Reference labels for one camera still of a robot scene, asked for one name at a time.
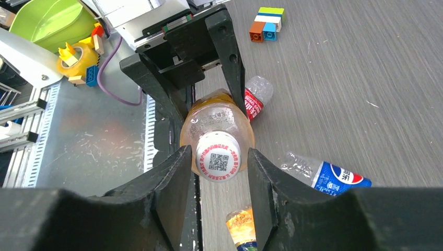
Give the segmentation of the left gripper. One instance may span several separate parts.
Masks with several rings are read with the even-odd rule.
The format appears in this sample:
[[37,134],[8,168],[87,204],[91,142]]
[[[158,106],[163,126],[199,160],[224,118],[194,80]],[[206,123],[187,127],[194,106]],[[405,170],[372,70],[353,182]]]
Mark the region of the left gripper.
[[191,20],[160,31],[160,43],[144,42],[136,54],[120,61],[120,70],[133,80],[167,115],[184,123],[189,112],[179,89],[205,78],[221,65],[231,96],[246,114],[245,68],[232,18],[224,4],[207,8]]

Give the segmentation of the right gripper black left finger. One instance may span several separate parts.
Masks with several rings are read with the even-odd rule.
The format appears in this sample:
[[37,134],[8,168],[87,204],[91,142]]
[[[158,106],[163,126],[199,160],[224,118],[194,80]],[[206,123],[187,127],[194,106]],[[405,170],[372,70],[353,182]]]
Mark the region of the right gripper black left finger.
[[160,165],[103,196],[2,189],[1,250],[168,250],[151,212]]

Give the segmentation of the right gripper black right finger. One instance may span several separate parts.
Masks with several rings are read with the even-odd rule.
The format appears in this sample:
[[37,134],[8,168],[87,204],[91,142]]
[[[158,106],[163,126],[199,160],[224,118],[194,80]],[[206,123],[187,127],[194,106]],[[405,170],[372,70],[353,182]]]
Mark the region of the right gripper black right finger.
[[256,149],[248,178],[258,250],[442,250],[441,188],[317,191]]

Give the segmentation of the crushed Pepsi bottle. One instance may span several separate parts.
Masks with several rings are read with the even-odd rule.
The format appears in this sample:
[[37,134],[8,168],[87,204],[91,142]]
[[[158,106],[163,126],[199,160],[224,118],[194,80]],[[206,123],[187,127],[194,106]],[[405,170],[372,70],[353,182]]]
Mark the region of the crushed Pepsi bottle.
[[305,185],[338,196],[351,188],[372,187],[372,181],[362,175],[316,158],[288,152],[280,168]]

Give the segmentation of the yellow red label bottle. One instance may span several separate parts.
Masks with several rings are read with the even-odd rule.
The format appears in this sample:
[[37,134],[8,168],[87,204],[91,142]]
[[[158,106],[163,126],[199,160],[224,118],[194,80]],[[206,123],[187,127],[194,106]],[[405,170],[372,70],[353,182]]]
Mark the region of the yellow red label bottle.
[[242,160],[239,172],[245,170],[248,150],[255,147],[255,136],[249,119],[225,89],[218,89],[197,100],[181,129],[180,145],[191,146],[191,168],[198,175],[195,165],[196,145],[203,135],[213,131],[227,132],[238,141]]

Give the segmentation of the white QR bottle cap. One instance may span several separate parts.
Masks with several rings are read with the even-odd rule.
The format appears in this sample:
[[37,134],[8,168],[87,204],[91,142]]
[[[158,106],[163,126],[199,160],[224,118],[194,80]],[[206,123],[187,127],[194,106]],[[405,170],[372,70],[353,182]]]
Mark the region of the white QR bottle cap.
[[209,132],[196,145],[196,169],[209,181],[225,182],[232,179],[240,171],[241,163],[240,145],[227,132]]

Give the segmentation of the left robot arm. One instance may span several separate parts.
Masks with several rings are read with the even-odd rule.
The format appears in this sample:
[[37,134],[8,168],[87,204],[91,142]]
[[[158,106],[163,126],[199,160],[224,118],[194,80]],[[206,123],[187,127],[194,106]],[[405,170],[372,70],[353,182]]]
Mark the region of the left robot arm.
[[223,1],[90,1],[95,16],[135,51],[120,61],[168,117],[188,114],[180,91],[220,66],[237,107],[245,112],[245,69]]

